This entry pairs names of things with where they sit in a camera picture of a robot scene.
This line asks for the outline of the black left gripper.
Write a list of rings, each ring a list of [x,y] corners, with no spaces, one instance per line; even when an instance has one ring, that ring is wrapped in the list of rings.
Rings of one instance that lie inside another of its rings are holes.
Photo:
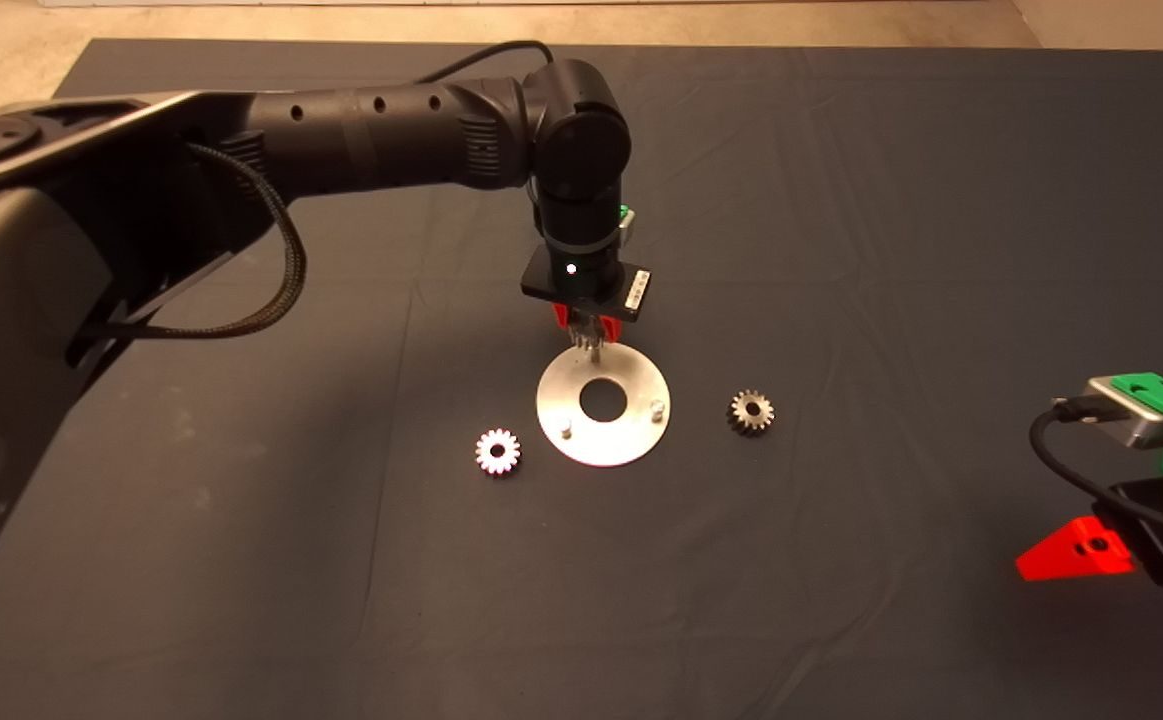
[[[625,263],[613,249],[575,255],[540,245],[521,277],[525,295],[552,304],[562,332],[571,328],[573,311],[601,316],[601,341],[619,341],[622,322],[636,322],[650,288],[650,270]]]

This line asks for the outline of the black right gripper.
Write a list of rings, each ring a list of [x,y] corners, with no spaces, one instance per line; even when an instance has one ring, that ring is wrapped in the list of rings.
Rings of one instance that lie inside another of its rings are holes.
[[[1125,480],[1110,492],[1163,514],[1163,477]],[[1016,556],[1019,577],[1025,582],[1113,577],[1134,573],[1137,559],[1153,583],[1163,587],[1163,528],[1103,500],[1092,502],[1092,509],[1096,516],[1066,521]]]

